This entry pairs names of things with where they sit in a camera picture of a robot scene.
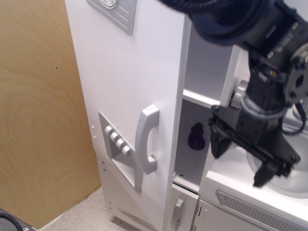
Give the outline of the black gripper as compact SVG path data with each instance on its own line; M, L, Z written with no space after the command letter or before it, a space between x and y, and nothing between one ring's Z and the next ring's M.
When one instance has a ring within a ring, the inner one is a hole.
M283 116L289 104L283 92L248 91L241 98L241 108L220 105L211 107L211 152L220 158L236 143L262 165L254 176L254 187L263 187L274 176L287 178L301 158L284 138L296 135L282 128Z

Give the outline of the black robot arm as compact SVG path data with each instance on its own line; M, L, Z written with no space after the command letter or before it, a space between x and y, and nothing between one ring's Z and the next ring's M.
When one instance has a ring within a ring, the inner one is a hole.
M250 79L239 109L214 105L209 120L211 149L221 157L232 142L262 161L254 186L289 176L300 156L282 127L294 106L306 123L308 24L282 0L166 0L189 16L197 33L221 46L248 51Z

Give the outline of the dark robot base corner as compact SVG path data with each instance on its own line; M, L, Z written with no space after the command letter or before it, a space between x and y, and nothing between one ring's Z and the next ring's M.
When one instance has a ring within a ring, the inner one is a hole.
M37 229L0 209L0 231L37 231Z

